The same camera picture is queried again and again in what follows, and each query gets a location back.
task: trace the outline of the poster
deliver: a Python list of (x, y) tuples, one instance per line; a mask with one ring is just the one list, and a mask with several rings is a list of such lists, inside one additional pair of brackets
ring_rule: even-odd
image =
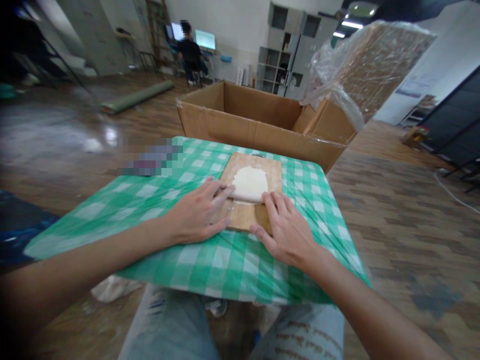
[(437, 76), (413, 75), (405, 79), (395, 93), (418, 99), (427, 94), (438, 80), (439, 78)]

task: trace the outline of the green rolled mat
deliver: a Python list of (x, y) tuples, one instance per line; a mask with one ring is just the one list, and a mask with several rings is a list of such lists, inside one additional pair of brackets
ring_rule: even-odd
[(118, 114), (125, 109), (131, 108), (145, 100), (161, 94), (174, 87), (174, 83), (171, 80), (167, 80), (143, 90), (136, 91), (134, 93), (119, 97), (112, 101), (106, 101), (100, 104), (101, 110), (107, 114)]

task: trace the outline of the person sitting at desk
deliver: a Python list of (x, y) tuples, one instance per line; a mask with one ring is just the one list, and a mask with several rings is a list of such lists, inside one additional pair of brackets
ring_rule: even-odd
[(192, 26), (186, 20), (180, 22), (181, 30), (183, 31), (184, 39), (179, 41), (178, 53), (180, 54), (180, 62), (188, 83), (193, 85), (195, 83), (192, 70), (200, 68), (205, 76), (209, 75), (209, 69), (202, 60), (202, 52), (200, 46), (194, 41), (192, 36)]

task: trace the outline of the cable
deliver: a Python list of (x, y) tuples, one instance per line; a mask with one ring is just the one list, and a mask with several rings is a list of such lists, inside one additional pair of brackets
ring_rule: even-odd
[(436, 172), (436, 171), (433, 172), (433, 177), (434, 177), (435, 180), (440, 184), (440, 186), (441, 186), (442, 188), (444, 188), (445, 191), (446, 191), (452, 198), (454, 198), (454, 199), (455, 199), (457, 202), (459, 202), (460, 204), (466, 206), (467, 208), (472, 209), (474, 212), (476, 212), (477, 214), (480, 215), (480, 211), (478, 211), (476, 208), (474, 208), (474, 207), (472, 207), (472, 206), (464, 203), (462, 200), (460, 200), (460, 199), (457, 198), (455, 195), (453, 195), (452, 192), (451, 192), (449, 189), (447, 189), (447, 187), (446, 187), (444, 184), (442, 184), (442, 182), (440, 181), (440, 179), (439, 179), (438, 176), (437, 176), (437, 172)]

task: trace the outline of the wooden cutting board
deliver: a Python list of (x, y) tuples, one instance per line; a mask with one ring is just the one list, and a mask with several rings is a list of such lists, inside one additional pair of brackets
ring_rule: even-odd
[[(276, 191), (280, 194), (282, 193), (282, 163), (280, 161), (240, 152), (234, 152), (231, 155), (220, 176), (220, 181), (231, 185), (237, 172), (247, 166), (265, 171), (269, 192)], [(269, 214), (265, 204), (242, 205), (236, 204), (233, 199), (228, 198), (211, 221), (216, 223), (227, 217), (231, 219), (227, 229), (249, 232), (250, 225), (260, 224), (269, 234), (272, 234)]]

